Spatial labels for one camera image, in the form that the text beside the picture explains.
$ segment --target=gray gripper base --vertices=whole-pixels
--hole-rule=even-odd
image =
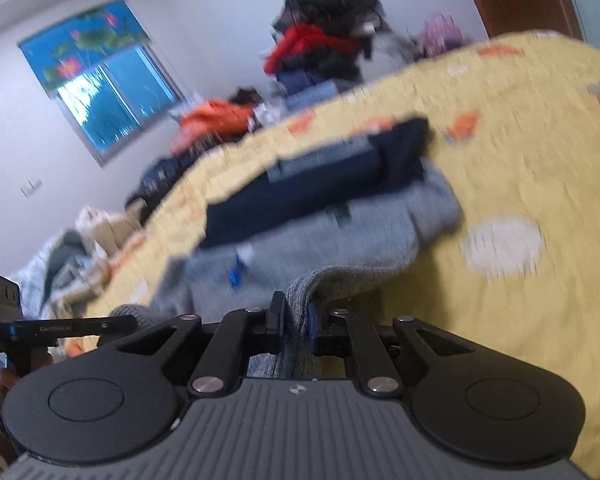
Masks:
[[[583,480],[567,460],[499,471],[440,451],[396,402],[347,380],[245,379],[222,399],[194,402],[152,448],[119,462],[72,467],[24,455],[5,480]]]

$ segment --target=light switch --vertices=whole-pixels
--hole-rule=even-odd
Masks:
[[[33,195],[42,186],[42,181],[38,178],[30,178],[20,186],[21,192],[27,198]]]

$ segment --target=bed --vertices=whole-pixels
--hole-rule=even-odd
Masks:
[[[206,204],[277,158],[414,113],[464,220],[381,289],[375,322],[412,314],[571,381],[587,408],[573,459],[600,478],[600,52],[555,33],[420,62],[204,156],[88,315],[148,303],[168,259],[203,237]]]

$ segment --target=gray sweater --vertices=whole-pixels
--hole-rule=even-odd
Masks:
[[[420,243],[455,227],[460,210],[444,177],[429,164],[425,177],[391,194],[288,222],[238,246],[194,251],[170,262],[151,302],[157,314],[195,312],[216,322],[227,312],[269,305],[282,290],[290,306],[285,351],[259,356],[250,375],[298,377],[315,373],[304,344],[306,307],[314,294],[324,302],[371,290],[415,258]],[[237,254],[246,263],[240,283],[229,273]]]

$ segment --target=white polka dot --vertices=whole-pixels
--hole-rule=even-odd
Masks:
[[[451,76],[466,74],[469,72],[469,67],[467,65],[453,65],[446,69],[446,72]]]
[[[543,248],[538,225],[523,216],[501,216],[482,224],[461,245],[467,265],[489,276],[534,274]]]

